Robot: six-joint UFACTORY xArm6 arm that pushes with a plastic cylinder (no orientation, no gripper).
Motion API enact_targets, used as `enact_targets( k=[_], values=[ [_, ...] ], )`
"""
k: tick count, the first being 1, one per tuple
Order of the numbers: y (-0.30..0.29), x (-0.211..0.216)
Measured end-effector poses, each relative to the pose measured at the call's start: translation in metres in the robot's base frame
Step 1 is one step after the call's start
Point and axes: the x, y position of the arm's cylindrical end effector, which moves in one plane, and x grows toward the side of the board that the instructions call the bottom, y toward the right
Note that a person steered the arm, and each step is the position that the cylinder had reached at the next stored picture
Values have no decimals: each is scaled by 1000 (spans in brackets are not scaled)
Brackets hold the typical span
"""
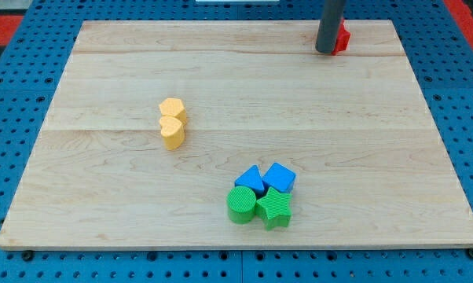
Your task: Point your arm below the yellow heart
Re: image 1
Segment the grey cylindrical robot arm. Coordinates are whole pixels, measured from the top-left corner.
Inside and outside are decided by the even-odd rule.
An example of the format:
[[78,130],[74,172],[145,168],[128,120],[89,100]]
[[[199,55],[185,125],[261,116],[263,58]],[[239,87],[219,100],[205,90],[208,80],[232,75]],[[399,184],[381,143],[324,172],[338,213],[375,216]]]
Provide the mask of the grey cylindrical robot arm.
[[325,0],[317,32],[316,51],[331,53],[336,46],[339,26],[347,0]]

